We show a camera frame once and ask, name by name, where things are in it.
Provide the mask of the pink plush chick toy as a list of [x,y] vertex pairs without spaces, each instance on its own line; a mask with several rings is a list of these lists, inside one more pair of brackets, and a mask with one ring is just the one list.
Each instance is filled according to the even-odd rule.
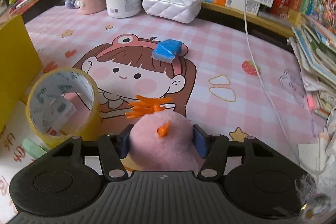
[[129,134],[129,157],[142,170],[197,173],[203,164],[193,144],[193,126],[182,114],[166,108],[171,97],[136,95],[127,118],[137,118]]

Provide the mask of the green tape roll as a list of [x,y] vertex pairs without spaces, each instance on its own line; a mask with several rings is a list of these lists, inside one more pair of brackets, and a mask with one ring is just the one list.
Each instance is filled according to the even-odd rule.
[[47,153],[47,151],[43,147],[41,147],[29,138],[25,138],[22,141],[22,147],[34,160],[42,157]]

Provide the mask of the pink cartoon desk mat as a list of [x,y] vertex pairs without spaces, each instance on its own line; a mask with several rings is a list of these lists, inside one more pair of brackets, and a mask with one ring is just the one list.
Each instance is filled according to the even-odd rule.
[[[197,19],[189,25],[141,14],[113,19],[56,6],[25,25],[42,68],[1,128],[1,217],[10,223],[302,223],[299,188],[311,182],[297,141],[308,139],[309,113],[294,56],[251,38],[261,78],[242,69],[245,35]],[[182,42],[171,64],[151,58],[159,42]],[[166,108],[207,134],[229,139],[224,175],[203,181],[192,170],[142,170],[121,159],[128,178],[102,174],[98,138],[73,136],[54,148],[32,130],[26,104],[46,73],[76,68],[98,88],[100,135],[117,135],[136,95],[171,97]],[[260,79],[274,99],[289,143],[280,135]],[[47,153],[34,160],[29,138]]]

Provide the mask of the blue wrapped eraser block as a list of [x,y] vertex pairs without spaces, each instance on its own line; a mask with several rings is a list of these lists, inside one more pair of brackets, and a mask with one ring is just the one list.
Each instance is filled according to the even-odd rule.
[[156,49],[152,51],[151,58],[163,63],[171,64],[174,59],[182,53],[182,42],[167,39],[159,42]]

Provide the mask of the yellow cardboard box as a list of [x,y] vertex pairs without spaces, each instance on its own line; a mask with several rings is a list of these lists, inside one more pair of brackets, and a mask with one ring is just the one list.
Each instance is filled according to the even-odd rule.
[[21,95],[42,68],[42,62],[20,15],[1,25],[1,128]]

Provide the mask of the white quilted purse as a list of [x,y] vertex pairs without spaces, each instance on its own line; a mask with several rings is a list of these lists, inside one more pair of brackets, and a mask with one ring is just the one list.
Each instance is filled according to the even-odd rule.
[[189,24],[199,14],[202,0],[142,0],[145,12],[152,16]]

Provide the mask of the stack of papers and booklets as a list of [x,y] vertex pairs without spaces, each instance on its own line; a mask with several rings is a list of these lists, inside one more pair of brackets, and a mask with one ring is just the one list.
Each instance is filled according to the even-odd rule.
[[299,63],[309,110],[327,119],[335,112],[335,34],[307,15],[291,29],[288,43]]

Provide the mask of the orange white box lower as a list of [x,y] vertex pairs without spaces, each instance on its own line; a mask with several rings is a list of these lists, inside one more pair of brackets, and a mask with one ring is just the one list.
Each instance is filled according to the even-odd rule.
[[219,6],[229,7],[241,12],[246,11],[247,14],[257,15],[260,4],[251,0],[204,0]]

